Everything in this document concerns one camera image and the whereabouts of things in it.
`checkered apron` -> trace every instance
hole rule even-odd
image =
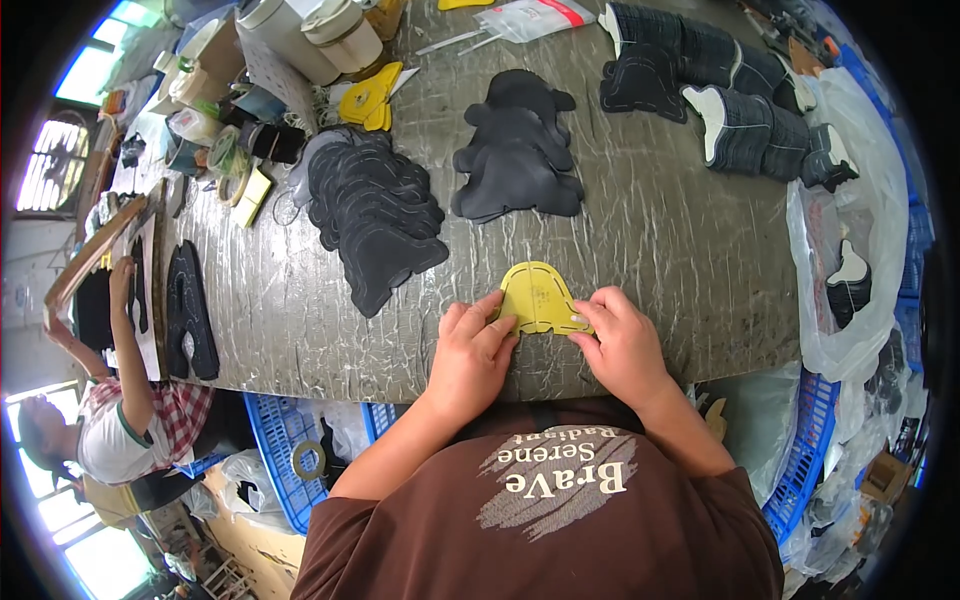
[[[159,390],[154,390],[154,410],[170,444],[170,462],[157,463],[153,470],[170,467],[193,447],[206,422],[206,414],[210,410],[213,393],[213,388],[178,381],[162,384]],[[120,380],[108,377],[90,389],[90,394],[81,405],[80,412],[93,415],[107,404],[122,399]]]

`yellow pattern piece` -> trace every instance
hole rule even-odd
[[[267,192],[270,191],[273,184],[259,169],[253,167],[250,181],[247,182],[247,188],[244,190],[240,202],[230,212],[233,223],[241,228],[248,228],[253,225],[253,218],[260,211],[260,205],[263,204],[263,199],[267,197]]]
[[[557,270],[538,260],[521,262],[503,276],[500,283],[503,304],[497,315],[516,315],[514,334],[546,333],[558,335],[574,331],[592,334],[593,327],[572,319],[580,315],[573,308],[573,297]]]
[[[449,11],[461,7],[485,7],[489,4],[493,4],[493,0],[440,0],[437,8],[441,11]]]
[[[368,132],[389,130],[393,119],[387,101],[402,70],[402,62],[391,62],[373,77],[348,89],[340,100],[340,117],[363,125]]]

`white shirt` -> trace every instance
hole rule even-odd
[[[138,436],[120,405],[121,400],[108,401],[83,415],[77,443],[77,462],[84,473],[107,485],[131,482],[156,470],[156,465],[173,462],[160,419],[154,415],[147,432]]]

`hand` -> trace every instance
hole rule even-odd
[[[56,315],[52,316],[49,327],[47,327],[47,324],[43,324],[43,333],[51,342],[63,348],[69,346],[73,340],[73,334]]]
[[[593,325],[597,337],[571,333],[597,380],[639,412],[663,392],[677,388],[663,365],[657,330],[618,287],[597,290],[589,301],[573,302]]]
[[[126,314],[127,299],[130,294],[130,279],[136,272],[136,265],[131,256],[124,256],[113,263],[110,273],[110,310],[122,311]]]
[[[473,306],[454,302],[440,319],[430,382],[419,401],[426,400],[457,428],[478,417],[503,388],[519,338],[510,335],[516,315],[487,324],[502,301],[503,292],[496,290]]]

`tape roll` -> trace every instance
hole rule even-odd
[[[306,452],[313,450],[317,454],[317,466],[313,470],[307,470],[303,463],[300,461],[300,458]],[[294,473],[304,481],[311,481],[317,479],[324,474],[324,468],[326,467],[326,454],[324,449],[320,446],[319,442],[314,442],[313,440],[306,440],[305,442],[300,442],[294,446],[293,452],[290,453],[290,464],[294,469]]]

